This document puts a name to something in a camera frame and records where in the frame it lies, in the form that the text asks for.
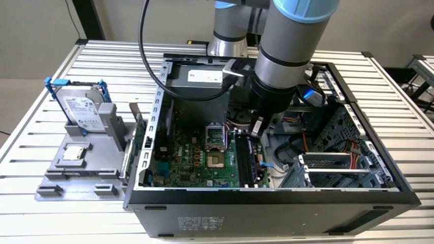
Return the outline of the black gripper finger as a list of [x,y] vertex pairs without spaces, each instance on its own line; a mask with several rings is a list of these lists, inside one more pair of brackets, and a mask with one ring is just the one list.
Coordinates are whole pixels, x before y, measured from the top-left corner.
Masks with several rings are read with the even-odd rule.
[[272,117],[264,116],[261,117],[261,125],[260,125],[260,135],[267,131],[270,124],[271,124]]
[[264,125],[264,118],[259,116],[255,120],[251,121],[248,126],[248,135],[253,138],[260,138],[263,134],[263,125]]

